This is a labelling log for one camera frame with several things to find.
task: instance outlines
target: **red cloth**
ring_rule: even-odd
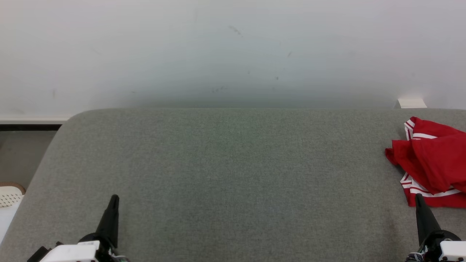
[[[407,172],[400,182],[409,206],[421,193],[429,206],[466,208],[466,133],[417,117],[404,127],[407,140],[393,140],[385,155]]]

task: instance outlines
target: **gray floor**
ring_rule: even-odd
[[[0,182],[27,189],[56,131],[0,132]]]

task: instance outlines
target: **red garment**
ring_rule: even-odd
[[[393,140],[385,155],[407,172],[400,182],[409,206],[421,193],[429,206],[466,208],[466,133],[417,117],[404,129],[408,140]]]

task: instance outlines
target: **folded red shirt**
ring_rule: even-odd
[[[393,140],[385,155],[407,173],[400,182],[409,206],[421,193],[430,206],[466,208],[466,133],[417,117],[404,129],[407,140]]]

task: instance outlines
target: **white wall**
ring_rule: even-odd
[[[464,0],[0,0],[0,117],[466,109]]]

